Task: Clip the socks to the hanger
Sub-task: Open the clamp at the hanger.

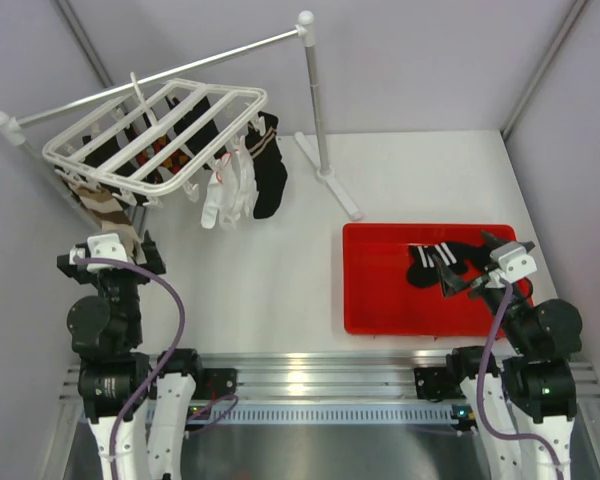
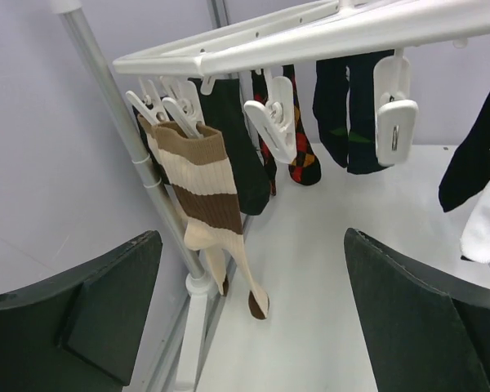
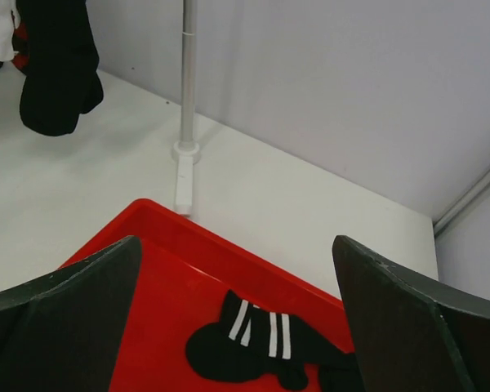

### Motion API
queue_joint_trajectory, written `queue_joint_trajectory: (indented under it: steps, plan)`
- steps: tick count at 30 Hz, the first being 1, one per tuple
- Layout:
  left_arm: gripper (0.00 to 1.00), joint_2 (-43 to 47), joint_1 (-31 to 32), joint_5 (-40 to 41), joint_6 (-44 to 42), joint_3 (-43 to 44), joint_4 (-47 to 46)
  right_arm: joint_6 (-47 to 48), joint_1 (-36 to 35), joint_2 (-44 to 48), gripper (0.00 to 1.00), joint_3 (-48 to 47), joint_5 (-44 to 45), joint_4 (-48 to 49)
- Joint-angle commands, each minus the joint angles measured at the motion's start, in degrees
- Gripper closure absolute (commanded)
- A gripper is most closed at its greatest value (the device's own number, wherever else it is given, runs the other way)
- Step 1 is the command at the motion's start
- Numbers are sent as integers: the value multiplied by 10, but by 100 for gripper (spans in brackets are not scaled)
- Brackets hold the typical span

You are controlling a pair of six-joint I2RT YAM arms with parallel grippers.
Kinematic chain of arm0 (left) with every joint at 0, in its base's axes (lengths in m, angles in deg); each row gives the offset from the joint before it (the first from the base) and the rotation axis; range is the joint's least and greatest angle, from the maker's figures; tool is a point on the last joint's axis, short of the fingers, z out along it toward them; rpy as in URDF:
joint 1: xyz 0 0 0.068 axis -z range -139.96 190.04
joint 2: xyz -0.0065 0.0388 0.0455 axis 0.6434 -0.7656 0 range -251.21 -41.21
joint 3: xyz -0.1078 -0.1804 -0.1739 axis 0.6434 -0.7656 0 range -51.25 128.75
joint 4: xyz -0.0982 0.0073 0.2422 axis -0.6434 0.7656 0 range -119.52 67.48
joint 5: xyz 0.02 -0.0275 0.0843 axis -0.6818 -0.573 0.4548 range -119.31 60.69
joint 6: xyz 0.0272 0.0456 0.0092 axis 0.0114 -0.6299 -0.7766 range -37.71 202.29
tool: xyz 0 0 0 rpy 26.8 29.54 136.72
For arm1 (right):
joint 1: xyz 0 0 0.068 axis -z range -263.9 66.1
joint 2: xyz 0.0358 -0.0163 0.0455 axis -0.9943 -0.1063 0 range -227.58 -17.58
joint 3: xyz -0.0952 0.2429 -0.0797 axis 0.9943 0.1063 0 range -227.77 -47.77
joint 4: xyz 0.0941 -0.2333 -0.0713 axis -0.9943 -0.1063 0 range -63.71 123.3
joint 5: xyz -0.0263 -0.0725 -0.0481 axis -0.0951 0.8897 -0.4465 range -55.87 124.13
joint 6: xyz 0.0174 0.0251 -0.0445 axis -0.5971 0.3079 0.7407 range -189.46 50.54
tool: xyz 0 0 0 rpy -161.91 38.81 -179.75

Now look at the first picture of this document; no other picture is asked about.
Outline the black sock with white stripes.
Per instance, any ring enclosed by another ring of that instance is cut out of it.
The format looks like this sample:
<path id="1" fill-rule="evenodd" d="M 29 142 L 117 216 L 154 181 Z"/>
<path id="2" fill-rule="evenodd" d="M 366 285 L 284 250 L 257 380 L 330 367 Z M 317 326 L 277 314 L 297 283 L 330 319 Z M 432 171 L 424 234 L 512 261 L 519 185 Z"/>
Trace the black sock with white stripes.
<path id="1" fill-rule="evenodd" d="M 435 245 L 409 245 L 412 260 L 406 272 L 407 282 L 415 288 L 425 289 L 439 282 L 434 257 L 439 258 L 457 275 L 468 272 L 466 245 L 459 242 L 442 242 Z"/>

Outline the white plastic clip hanger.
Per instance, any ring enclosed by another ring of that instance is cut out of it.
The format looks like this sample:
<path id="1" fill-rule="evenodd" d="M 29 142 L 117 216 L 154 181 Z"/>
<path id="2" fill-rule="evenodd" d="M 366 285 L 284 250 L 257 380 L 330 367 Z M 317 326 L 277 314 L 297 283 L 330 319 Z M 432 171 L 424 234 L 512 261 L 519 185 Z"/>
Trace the white plastic clip hanger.
<path id="1" fill-rule="evenodd" d="M 155 206 L 239 133 L 262 127 L 265 90 L 176 78 L 151 96 L 132 92 L 99 105 L 49 140 L 43 158 L 67 182 L 103 187 L 119 201 Z"/>

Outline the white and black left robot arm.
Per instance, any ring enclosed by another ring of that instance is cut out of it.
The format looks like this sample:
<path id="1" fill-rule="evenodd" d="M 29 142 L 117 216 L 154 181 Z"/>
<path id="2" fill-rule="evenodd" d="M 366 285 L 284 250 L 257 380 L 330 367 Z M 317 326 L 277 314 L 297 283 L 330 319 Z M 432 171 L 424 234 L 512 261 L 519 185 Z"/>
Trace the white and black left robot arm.
<path id="1" fill-rule="evenodd" d="M 101 233 L 58 256 L 57 268 L 95 294 L 76 301 L 66 325 L 80 358 L 78 393 L 98 447 L 105 479 L 179 479 L 189 405 L 205 388 L 194 349 L 174 340 L 152 362 L 143 341 L 139 288 L 151 281 L 184 304 L 164 280 L 155 241 L 144 236 L 132 253 L 118 233 Z"/>

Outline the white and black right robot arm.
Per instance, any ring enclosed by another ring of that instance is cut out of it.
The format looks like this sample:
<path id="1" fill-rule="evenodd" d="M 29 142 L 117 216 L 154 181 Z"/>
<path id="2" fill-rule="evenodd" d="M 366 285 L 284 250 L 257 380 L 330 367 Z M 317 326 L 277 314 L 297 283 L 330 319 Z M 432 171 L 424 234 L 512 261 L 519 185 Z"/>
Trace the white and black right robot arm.
<path id="1" fill-rule="evenodd" d="M 568 479 L 577 415 L 569 358 L 582 346 L 582 318 L 567 301 L 533 305 L 519 290 L 537 270 L 532 242 L 482 237 L 488 262 L 470 281 L 451 269 L 447 247 L 437 245 L 426 257 L 444 297 L 467 293 L 493 316 L 484 345 L 447 356 L 447 385 L 475 415 L 491 478 Z"/>

